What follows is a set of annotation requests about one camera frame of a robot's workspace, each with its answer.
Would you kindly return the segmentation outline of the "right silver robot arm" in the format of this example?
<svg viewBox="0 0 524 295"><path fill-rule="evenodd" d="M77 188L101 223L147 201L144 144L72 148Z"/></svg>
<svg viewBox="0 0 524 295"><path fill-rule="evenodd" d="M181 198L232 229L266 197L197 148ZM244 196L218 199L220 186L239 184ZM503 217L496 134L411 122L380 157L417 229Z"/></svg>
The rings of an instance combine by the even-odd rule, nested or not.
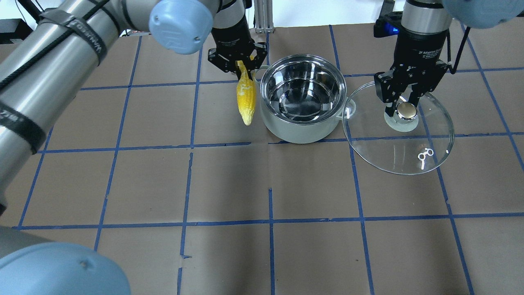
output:
<svg viewBox="0 0 524 295"><path fill-rule="evenodd" d="M489 29L523 13L522 0L407 0L402 11L394 11L393 0L384 0L373 27L377 39L397 37L393 64L374 75L378 98L385 114L392 117L401 94L410 87L408 103L416 107L421 96L436 89L445 73L457 65L440 60L445 44L450 45L450 25L456 19L469 31Z"/></svg>

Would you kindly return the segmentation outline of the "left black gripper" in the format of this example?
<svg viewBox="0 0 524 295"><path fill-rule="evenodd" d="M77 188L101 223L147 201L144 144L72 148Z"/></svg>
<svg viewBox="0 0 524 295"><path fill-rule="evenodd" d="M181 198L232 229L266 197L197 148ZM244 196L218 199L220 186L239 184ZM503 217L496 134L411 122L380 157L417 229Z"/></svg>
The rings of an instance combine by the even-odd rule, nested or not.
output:
<svg viewBox="0 0 524 295"><path fill-rule="evenodd" d="M212 28L211 35L215 48L208 50L208 61L224 73L232 73L237 80L242 75L237 61L242 61L248 78L254 80L253 72L260 69L267 58L267 43L255 42L245 25Z"/></svg>

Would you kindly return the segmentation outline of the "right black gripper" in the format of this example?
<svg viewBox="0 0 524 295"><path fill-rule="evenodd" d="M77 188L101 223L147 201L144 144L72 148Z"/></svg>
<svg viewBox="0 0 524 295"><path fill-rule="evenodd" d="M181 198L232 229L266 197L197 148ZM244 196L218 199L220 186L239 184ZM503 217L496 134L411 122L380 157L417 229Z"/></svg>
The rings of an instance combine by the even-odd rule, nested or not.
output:
<svg viewBox="0 0 524 295"><path fill-rule="evenodd" d="M393 117L400 95L411 88L409 103L418 107L420 98L433 92L449 66L440 60L448 31L420 34L400 31L389 71L374 75L378 98L385 103L385 114Z"/></svg>

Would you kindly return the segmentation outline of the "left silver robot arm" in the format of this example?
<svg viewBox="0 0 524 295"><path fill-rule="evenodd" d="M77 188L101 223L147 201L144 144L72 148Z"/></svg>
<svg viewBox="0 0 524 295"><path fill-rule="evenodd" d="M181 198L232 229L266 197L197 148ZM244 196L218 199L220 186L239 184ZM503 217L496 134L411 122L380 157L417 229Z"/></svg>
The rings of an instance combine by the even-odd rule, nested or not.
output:
<svg viewBox="0 0 524 295"><path fill-rule="evenodd" d="M59 116L125 29L150 32L178 54L198 52L221 71L248 73L267 56L249 32L250 0L66 0L1 64L1 192L46 142ZM2 295L129 295L117 263L88 247L1 227Z"/></svg>

